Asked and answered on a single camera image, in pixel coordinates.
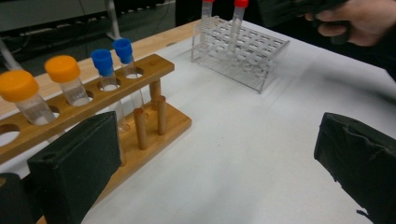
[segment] wooden post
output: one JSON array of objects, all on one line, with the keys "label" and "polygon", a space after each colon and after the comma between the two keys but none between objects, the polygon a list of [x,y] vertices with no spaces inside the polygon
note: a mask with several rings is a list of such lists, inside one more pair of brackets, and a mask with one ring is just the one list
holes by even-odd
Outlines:
[{"label": "wooden post", "polygon": [[145,111],[142,108],[134,110],[134,124],[136,126],[137,144],[141,150],[148,147],[146,132]]},{"label": "wooden post", "polygon": [[158,134],[164,135],[166,131],[166,98],[162,95],[158,97]]},{"label": "wooden post", "polygon": [[161,95],[160,79],[149,84],[149,95],[151,97],[151,109],[157,110],[158,97]]}]

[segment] blue cap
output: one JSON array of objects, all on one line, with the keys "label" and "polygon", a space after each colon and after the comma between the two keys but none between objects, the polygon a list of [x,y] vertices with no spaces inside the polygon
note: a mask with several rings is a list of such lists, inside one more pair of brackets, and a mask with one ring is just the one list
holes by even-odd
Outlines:
[{"label": "blue cap", "polygon": [[114,50],[120,57],[121,63],[130,63],[132,61],[132,46],[129,39],[121,38],[113,42]]},{"label": "blue cap", "polygon": [[91,58],[99,75],[108,77],[113,74],[113,59],[111,58],[110,50],[96,49],[91,53]]}]

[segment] red cap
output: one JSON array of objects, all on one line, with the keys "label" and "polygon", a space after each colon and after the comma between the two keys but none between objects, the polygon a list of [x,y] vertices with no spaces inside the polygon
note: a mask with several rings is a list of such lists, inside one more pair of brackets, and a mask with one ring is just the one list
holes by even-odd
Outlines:
[{"label": "red cap", "polygon": [[233,3],[236,7],[247,7],[248,6],[248,0],[235,0]]}]

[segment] red-capped test tube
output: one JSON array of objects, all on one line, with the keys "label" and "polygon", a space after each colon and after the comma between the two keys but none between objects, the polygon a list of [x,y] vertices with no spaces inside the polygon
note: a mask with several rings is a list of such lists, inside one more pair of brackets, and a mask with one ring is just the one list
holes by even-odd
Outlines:
[{"label": "red-capped test tube", "polygon": [[234,54],[235,44],[238,40],[239,31],[241,30],[242,20],[244,19],[245,8],[248,7],[248,0],[235,0],[235,9],[233,11],[233,25],[230,32],[230,42],[228,44],[228,52]]},{"label": "red-capped test tube", "polygon": [[212,17],[212,7],[215,0],[202,1],[201,14],[201,48],[207,48],[207,35],[210,29],[210,18]]}]

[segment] wooden test tube rack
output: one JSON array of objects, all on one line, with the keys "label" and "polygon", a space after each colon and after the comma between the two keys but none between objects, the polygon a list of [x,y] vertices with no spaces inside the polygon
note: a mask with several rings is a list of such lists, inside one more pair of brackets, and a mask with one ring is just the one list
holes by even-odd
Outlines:
[{"label": "wooden test tube rack", "polygon": [[[11,160],[29,148],[46,141],[53,135],[61,133],[65,129],[94,115],[96,112],[130,95],[132,92],[149,85],[151,102],[145,104],[143,108],[145,112],[147,148],[142,150],[138,146],[134,113],[126,115],[125,119],[130,126],[130,130],[125,133],[119,133],[120,146],[123,151],[125,164],[111,177],[98,201],[106,197],[108,193],[191,126],[191,119],[164,102],[164,97],[161,96],[161,77],[174,71],[175,66],[156,54],[137,61],[135,65],[142,77],[134,79],[126,78],[119,69],[116,71],[116,77],[120,87],[114,91],[101,91],[99,88],[99,79],[84,84],[87,93],[92,97],[92,101],[86,105],[71,106],[66,102],[62,94],[49,99],[47,102],[52,110],[60,114],[55,121],[49,124],[41,126],[32,125],[21,113],[0,120],[0,133],[9,131],[20,132],[18,137],[11,143],[0,147],[0,164]],[[164,111],[165,131],[163,131],[163,123],[160,130],[158,128],[158,101],[160,101],[160,110],[162,112],[166,108]]]}]

